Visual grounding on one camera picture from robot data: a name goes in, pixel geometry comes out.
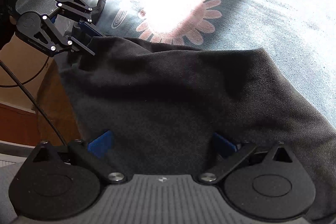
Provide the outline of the grey patterned bed sheet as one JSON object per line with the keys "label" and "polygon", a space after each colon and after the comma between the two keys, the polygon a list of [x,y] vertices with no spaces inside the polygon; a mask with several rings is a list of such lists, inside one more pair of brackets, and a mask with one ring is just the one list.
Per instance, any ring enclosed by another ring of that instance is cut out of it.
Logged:
{"label": "grey patterned bed sheet", "polygon": [[263,48],[335,124],[335,0],[106,0],[97,27],[204,50]]}

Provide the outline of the black sweatpants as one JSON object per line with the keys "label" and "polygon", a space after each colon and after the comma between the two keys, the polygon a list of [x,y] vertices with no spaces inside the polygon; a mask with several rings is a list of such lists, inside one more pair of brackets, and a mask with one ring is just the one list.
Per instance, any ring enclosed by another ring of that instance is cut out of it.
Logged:
{"label": "black sweatpants", "polygon": [[111,131],[103,158],[118,172],[200,174],[215,136],[260,146],[284,141],[316,187],[309,217],[335,213],[335,128],[262,50],[201,51],[97,37],[92,55],[55,59],[83,138]]}

